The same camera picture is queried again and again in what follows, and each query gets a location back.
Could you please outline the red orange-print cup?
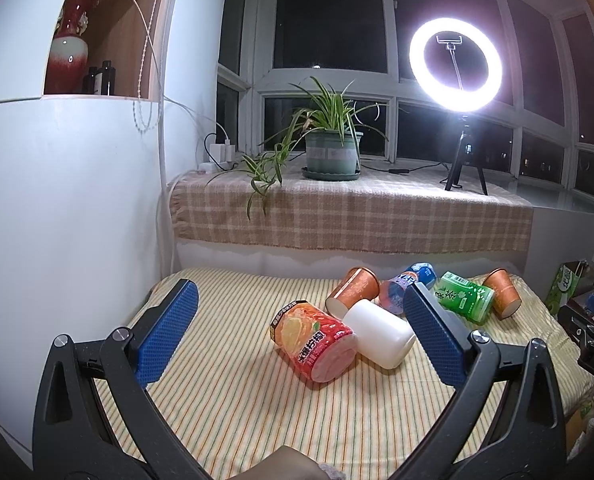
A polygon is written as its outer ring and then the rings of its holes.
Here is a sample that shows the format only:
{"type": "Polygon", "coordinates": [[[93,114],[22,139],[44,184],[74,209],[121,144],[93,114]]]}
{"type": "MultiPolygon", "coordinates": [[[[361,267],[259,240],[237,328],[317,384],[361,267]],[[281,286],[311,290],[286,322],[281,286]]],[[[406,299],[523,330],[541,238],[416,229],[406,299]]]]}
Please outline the red orange-print cup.
{"type": "Polygon", "coordinates": [[[358,354],[353,330],[307,300],[281,307],[269,325],[269,336],[297,372],[317,384],[339,377],[358,354]]]}

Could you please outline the brown paper cup right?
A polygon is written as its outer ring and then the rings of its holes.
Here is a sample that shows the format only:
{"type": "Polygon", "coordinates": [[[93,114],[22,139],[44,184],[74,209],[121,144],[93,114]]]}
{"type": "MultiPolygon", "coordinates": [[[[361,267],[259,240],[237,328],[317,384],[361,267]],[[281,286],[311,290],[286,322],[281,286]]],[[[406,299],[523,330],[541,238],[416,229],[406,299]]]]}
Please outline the brown paper cup right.
{"type": "Polygon", "coordinates": [[[505,269],[491,271],[482,284],[493,290],[493,310],[500,320],[509,318],[520,308],[521,298],[505,269]]]}

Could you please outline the brown paper cup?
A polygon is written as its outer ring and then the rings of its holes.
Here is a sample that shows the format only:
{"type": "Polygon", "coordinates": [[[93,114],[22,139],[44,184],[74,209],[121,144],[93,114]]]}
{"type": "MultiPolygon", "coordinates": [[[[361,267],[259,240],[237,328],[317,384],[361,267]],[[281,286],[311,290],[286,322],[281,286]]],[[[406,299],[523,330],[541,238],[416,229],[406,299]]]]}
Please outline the brown paper cup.
{"type": "Polygon", "coordinates": [[[379,294],[376,274],[365,266],[350,269],[325,300],[326,312],[334,318],[343,318],[358,301],[374,300],[379,294]]]}
{"type": "Polygon", "coordinates": [[[493,290],[493,310],[500,320],[509,318],[520,308],[521,298],[505,269],[491,271],[482,284],[493,290]]]}

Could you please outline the green tea cup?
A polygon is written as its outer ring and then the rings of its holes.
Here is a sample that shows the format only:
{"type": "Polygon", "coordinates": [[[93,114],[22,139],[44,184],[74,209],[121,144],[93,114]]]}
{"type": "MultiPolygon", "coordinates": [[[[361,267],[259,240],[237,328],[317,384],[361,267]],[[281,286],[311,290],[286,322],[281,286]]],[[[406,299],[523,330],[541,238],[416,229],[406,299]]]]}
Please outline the green tea cup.
{"type": "Polygon", "coordinates": [[[494,290],[446,272],[435,284],[434,294],[446,310],[461,315],[476,325],[482,325],[489,316],[494,290]]]}

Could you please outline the white plastic cup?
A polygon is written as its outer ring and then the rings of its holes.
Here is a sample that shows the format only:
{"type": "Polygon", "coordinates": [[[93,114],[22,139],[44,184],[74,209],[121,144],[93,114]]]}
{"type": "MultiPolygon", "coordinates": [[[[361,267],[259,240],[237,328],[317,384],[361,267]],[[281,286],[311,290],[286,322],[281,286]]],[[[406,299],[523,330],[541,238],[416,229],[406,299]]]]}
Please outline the white plastic cup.
{"type": "Polygon", "coordinates": [[[361,356],[385,370],[397,368],[416,341],[407,320],[366,299],[354,304],[344,315],[343,322],[357,337],[361,356]]]}

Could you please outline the blue orange printed cup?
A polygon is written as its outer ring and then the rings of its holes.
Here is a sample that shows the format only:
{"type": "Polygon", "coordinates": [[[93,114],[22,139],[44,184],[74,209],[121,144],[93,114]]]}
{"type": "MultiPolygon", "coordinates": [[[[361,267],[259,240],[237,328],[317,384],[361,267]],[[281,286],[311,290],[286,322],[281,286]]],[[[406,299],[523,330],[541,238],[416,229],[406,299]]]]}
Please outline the blue orange printed cup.
{"type": "Polygon", "coordinates": [[[432,289],[436,281],[437,274],[429,262],[413,263],[394,278],[382,281],[379,305],[394,315],[402,316],[405,291],[414,283],[422,283],[427,289],[432,289]]]}

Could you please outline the brown paper cup left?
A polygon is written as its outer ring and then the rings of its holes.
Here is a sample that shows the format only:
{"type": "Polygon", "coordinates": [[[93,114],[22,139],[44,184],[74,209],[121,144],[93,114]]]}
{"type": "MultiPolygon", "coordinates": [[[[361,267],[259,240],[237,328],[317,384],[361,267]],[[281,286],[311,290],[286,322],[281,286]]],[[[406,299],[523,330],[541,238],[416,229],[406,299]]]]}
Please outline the brown paper cup left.
{"type": "Polygon", "coordinates": [[[374,300],[379,294],[376,274],[365,266],[350,269],[325,300],[326,312],[334,318],[343,318],[358,301],[374,300]]]}

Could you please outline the green cardboard box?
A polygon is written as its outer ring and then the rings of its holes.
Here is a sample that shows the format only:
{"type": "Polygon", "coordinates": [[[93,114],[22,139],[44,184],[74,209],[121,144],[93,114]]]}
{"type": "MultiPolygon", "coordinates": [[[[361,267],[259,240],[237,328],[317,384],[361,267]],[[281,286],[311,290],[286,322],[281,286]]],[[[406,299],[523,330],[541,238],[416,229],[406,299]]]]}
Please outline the green cardboard box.
{"type": "Polygon", "coordinates": [[[569,300],[594,288],[594,266],[588,260],[562,263],[555,274],[544,304],[555,316],[569,300]]]}

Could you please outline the black tripod stand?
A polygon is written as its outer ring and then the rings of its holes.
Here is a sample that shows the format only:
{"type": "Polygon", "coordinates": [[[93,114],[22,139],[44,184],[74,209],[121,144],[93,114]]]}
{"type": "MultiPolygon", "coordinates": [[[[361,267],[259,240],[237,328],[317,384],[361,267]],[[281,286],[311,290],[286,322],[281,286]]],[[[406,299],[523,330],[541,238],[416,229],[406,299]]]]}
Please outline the black tripod stand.
{"type": "Polygon", "coordinates": [[[457,141],[457,147],[452,165],[449,169],[448,177],[446,178],[445,190],[451,191],[452,188],[457,188],[463,167],[470,165],[476,168],[481,191],[484,195],[488,196],[489,193],[486,178],[484,177],[480,160],[475,153],[475,136],[474,133],[472,133],[472,128],[470,128],[467,115],[462,115],[460,117],[460,127],[461,134],[457,141]]]}

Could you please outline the plaid beige sill cloth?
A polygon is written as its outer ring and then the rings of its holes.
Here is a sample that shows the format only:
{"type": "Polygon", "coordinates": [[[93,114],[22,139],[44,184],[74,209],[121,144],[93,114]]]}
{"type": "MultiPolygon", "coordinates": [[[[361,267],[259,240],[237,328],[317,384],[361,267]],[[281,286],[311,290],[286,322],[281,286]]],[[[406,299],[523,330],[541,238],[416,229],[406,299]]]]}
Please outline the plaid beige sill cloth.
{"type": "Polygon", "coordinates": [[[180,240],[373,254],[525,252],[533,207],[474,179],[447,191],[436,169],[396,176],[370,169],[354,181],[316,181],[284,172],[267,196],[239,171],[186,174],[172,190],[180,240]]]}

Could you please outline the white power strip chargers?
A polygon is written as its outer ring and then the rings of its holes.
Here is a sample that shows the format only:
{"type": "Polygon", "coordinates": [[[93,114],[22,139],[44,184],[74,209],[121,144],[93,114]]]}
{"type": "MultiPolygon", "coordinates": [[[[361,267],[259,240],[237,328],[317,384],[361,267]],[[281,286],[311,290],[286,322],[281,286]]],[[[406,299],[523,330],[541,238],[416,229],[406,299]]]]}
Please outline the white power strip chargers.
{"type": "Polygon", "coordinates": [[[203,148],[207,160],[198,165],[201,174],[218,174],[235,168],[235,146],[227,136],[219,140],[216,133],[208,133],[204,138],[203,148]]]}

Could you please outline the potted spider plant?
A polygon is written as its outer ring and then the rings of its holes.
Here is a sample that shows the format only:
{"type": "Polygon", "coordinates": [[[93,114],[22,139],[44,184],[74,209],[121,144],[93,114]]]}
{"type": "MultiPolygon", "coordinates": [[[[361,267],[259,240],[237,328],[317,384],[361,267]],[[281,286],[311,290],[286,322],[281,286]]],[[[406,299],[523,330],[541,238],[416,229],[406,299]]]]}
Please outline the potted spider plant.
{"type": "Polygon", "coordinates": [[[353,181],[361,174],[361,141],[370,130],[386,139],[384,130],[363,122],[361,116],[371,112],[375,119],[385,113],[386,105],[378,101],[360,106],[348,96],[348,87],[340,90],[316,76],[310,87],[294,84],[293,88],[308,101],[291,113],[287,127],[271,136],[272,148],[255,155],[241,156],[243,174],[247,175],[250,194],[246,201],[246,218],[258,202],[263,211],[269,206],[273,188],[284,182],[284,169],[296,148],[305,149],[303,176],[317,181],[353,181]]]}

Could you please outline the black bottles on shelf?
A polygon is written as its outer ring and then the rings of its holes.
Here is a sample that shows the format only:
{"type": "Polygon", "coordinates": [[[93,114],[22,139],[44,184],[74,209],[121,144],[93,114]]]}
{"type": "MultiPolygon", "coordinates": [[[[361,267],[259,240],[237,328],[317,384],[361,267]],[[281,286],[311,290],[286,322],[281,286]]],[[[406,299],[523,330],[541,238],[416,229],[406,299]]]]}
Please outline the black bottles on shelf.
{"type": "Polygon", "coordinates": [[[100,67],[90,67],[82,79],[82,93],[93,96],[114,96],[116,70],[110,60],[102,62],[100,67]]]}

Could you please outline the red white ceramic vase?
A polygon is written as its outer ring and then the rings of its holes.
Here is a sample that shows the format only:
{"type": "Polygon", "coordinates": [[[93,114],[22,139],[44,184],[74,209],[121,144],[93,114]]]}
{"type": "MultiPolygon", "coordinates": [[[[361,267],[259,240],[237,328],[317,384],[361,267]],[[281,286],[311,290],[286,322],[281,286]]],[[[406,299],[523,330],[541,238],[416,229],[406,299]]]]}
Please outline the red white ceramic vase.
{"type": "Polygon", "coordinates": [[[84,78],[89,48],[82,38],[99,0],[65,0],[51,42],[45,94],[74,93],[84,78]]]}

